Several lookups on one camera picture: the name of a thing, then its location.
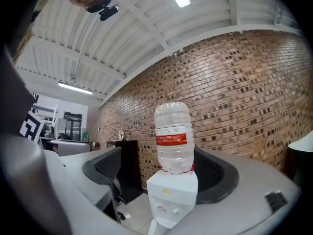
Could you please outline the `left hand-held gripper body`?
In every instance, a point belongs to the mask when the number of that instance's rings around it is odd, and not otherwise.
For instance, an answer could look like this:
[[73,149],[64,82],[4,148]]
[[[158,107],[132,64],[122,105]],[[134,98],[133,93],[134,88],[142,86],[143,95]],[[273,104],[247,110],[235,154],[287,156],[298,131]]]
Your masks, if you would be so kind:
[[38,142],[45,122],[29,111],[22,123],[19,134],[29,141]]

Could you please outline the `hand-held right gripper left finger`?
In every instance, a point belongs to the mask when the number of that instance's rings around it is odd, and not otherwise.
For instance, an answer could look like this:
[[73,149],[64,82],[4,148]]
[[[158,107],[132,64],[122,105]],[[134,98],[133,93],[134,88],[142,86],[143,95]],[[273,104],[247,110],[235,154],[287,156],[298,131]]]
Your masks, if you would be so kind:
[[47,171],[73,235],[135,235],[94,206],[75,185],[58,155],[44,151]]

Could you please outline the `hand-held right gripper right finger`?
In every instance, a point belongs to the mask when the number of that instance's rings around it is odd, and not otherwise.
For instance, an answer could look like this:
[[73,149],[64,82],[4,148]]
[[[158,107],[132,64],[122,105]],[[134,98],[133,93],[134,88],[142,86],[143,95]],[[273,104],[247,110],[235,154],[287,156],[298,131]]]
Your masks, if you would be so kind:
[[172,235],[269,235],[299,199],[299,187],[260,161],[195,148],[194,209]]

